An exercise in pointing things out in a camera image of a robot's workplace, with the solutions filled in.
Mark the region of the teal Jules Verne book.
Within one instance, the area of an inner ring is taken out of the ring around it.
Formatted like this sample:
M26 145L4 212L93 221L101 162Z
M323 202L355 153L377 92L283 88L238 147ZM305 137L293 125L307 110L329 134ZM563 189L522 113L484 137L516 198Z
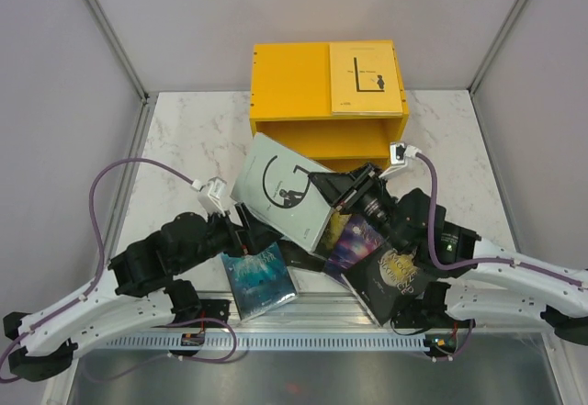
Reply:
M252 320L298 297L286 262L274 242L256 255L221 256L241 322Z

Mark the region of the grey G book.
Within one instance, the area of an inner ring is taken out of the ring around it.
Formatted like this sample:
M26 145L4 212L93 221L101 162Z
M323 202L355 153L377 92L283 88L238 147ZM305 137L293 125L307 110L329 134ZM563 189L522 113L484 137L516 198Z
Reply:
M309 174L328 168L259 132L254 135L231 198L308 253L315 251L333 209Z

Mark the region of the yellow L book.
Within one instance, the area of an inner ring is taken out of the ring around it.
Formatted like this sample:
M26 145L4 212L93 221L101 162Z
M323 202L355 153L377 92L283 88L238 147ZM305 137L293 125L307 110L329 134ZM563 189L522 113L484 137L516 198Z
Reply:
M329 63L335 115L401 114L401 87L390 40L332 42Z

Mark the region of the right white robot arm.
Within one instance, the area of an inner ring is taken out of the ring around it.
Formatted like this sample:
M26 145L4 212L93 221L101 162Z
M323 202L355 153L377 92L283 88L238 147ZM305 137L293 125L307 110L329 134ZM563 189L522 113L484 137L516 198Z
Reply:
M462 276L537 300L538 317L562 340L587 343L587 273L505 250L477 232L445 219L437 189L415 188L400 198L368 163L350 173L311 173L324 200L342 212L362 216L399 252L416 251L418 267L441 278Z

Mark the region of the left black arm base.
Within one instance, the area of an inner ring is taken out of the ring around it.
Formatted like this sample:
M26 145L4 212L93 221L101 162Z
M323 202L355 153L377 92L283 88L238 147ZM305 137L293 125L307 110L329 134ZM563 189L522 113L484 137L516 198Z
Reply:
M171 312L174 315L172 324L183 324L185 327L206 329L219 328L216 322L205 321L196 323L196 319L211 318L227 322L230 317L230 301L220 298L200 298L192 283L175 280L164 289L164 293L172 302Z

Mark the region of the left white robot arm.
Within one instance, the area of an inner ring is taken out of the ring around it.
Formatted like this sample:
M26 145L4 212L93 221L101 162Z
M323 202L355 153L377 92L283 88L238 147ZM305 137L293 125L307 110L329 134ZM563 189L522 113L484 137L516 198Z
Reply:
M39 382L67 370L94 347L151 327L189 327L203 318L193 284L181 275L221 253L261 253L281 233L238 205L228 214L185 212L112 258L102 273L64 299L34 314L3 319L11 344L1 356L8 382Z

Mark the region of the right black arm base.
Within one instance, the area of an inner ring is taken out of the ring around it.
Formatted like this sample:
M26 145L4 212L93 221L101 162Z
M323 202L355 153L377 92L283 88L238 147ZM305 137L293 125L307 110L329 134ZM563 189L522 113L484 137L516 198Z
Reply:
M454 320L447 315L449 289L448 283L431 282L420 295L400 296L400 308L392 315L390 325L396 330L450 328Z

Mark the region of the green forest cover book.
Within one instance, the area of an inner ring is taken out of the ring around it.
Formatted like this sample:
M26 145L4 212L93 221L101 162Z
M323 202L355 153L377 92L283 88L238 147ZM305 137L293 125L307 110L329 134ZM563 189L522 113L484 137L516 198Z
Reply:
M339 212L332 214L317 245L316 252L318 254L330 256L349 219L350 215L342 215Z

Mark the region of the dark Wuthering Heights book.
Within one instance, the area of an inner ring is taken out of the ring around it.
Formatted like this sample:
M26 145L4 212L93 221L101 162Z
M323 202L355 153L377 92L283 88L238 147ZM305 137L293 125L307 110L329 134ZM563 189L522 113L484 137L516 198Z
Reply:
M307 253L297 244L280 239L277 246L287 266L299 270L320 273L325 261L322 258Z

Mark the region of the purple Robinson Crusoe book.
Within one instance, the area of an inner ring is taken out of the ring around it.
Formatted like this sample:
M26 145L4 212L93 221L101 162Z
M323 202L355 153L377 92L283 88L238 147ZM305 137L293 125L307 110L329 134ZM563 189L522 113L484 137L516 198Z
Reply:
M353 215L345 224L322 272L345 286L343 273L376 250L382 242L382 236L362 216Z

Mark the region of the yellow wooden shelf box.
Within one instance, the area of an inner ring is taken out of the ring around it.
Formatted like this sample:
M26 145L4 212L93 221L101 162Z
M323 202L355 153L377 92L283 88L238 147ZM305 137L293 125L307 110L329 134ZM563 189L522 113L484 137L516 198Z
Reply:
M410 116L401 87L399 116L335 115L331 110L329 44L271 43L254 46L249 119L262 132L335 171L366 162L390 165L390 144L402 137Z

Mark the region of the black Moon and Sixpence book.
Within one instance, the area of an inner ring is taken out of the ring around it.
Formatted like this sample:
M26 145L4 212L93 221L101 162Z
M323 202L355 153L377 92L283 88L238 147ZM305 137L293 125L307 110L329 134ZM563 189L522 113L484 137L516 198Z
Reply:
M413 263L414 254L399 254L387 243L342 273L354 296L378 326L385 326L424 293L435 279Z

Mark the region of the aluminium front rail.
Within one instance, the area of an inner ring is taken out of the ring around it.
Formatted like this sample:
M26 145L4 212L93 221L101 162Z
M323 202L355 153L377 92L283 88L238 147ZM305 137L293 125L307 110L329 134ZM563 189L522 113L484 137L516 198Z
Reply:
M373 329L377 323L350 293L303 292L277 308L257 317L242 321L229 292L201 291L206 300L223 300L229 303L228 321L231 326L254 329Z

